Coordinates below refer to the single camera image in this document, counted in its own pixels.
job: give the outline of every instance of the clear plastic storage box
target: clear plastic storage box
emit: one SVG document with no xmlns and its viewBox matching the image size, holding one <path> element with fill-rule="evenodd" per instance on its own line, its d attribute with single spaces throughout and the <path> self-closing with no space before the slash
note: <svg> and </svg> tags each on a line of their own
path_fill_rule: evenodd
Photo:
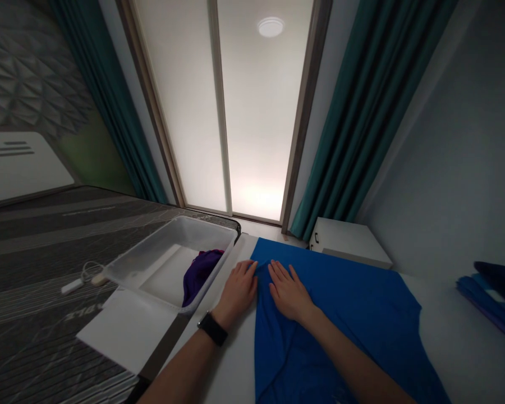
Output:
<svg viewBox="0 0 505 404">
<path fill-rule="evenodd" d="M 129 290 L 163 301 L 178 313 L 192 313 L 226 260 L 236 237 L 236 230 L 178 216 L 108 264 L 104 275 Z M 192 303 L 181 307 L 183 276 L 199 251 L 214 249 L 224 250 L 223 256 Z"/>
</svg>

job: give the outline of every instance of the person's hand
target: person's hand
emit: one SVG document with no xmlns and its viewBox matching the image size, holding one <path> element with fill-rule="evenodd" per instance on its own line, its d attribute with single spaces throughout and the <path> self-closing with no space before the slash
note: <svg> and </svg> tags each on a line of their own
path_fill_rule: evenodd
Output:
<svg viewBox="0 0 505 404">
<path fill-rule="evenodd" d="M 299 280 L 293 266 L 290 265 L 292 276 L 279 261 L 271 260 L 268 269 L 273 281 L 269 284 L 269 291 L 273 296 L 275 306 L 286 318 L 303 325 L 305 319 L 314 312 L 316 306 L 307 289 Z"/>
<path fill-rule="evenodd" d="M 258 262 L 252 260 L 237 263 L 224 285 L 219 303 L 212 310 L 215 321 L 227 332 L 256 296 L 258 277 L 254 272 L 257 265 Z"/>
</svg>

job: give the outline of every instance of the geometric 3d wall panel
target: geometric 3d wall panel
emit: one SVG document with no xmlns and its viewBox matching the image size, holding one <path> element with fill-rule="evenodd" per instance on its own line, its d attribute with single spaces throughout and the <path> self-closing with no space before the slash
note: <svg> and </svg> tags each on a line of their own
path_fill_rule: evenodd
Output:
<svg viewBox="0 0 505 404">
<path fill-rule="evenodd" d="M 59 27 L 25 0 L 0 0 L 0 125 L 76 134 L 92 105 Z"/>
</svg>

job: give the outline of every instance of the purple garment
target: purple garment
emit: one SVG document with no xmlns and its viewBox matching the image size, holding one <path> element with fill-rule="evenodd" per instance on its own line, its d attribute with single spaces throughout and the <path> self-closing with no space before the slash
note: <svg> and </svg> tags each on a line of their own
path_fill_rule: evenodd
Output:
<svg viewBox="0 0 505 404">
<path fill-rule="evenodd" d="M 183 304 L 189 306 L 208 279 L 213 268 L 223 256 L 222 250 L 201 251 L 198 253 L 183 277 Z"/>
</svg>

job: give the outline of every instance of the white charger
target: white charger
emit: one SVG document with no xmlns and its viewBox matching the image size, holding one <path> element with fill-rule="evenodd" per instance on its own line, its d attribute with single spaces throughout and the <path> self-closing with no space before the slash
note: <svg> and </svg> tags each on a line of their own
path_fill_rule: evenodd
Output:
<svg viewBox="0 0 505 404">
<path fill-rule="evenodd" d="M 76 291 L 78 288 L 80 288 L 82 285 L 84 285 L 84 282 L 82 279 L 76 279 L 71 283 L 68 283 L 67 285 L 62 287 L 62 294 L 63 295 L 68 295 L 71 292 Z"/>
<path fill-rule="evenodd" d="M 86 266 L 88 264 L 94 264 L 94 265 L 87 268 Z M 101 264 L 99 264 L 95 261 L 86 262 L 82 268 L 82 272 L 80 273 L 80 278 L 63 286 L 62 287 L 62 294 L 68 295 L 69 293 L 76 291 L 78 288 L 82 287 L 84 285 L 84 283 L 88 281 L 89 278 L 91 278 L 91 283 L 94 286 L 104 285 L 108 281 L 108 279 L 105 278 L 105 276 L 103 275 L 103 272 L 99 272 L 96 275 L 89 276 L 88 271 L 90 269 L 94 269 L 94 268 L 98 268 L 100 271 L 102 269 L 104 269 L 104 267 Z"/>
</svg>

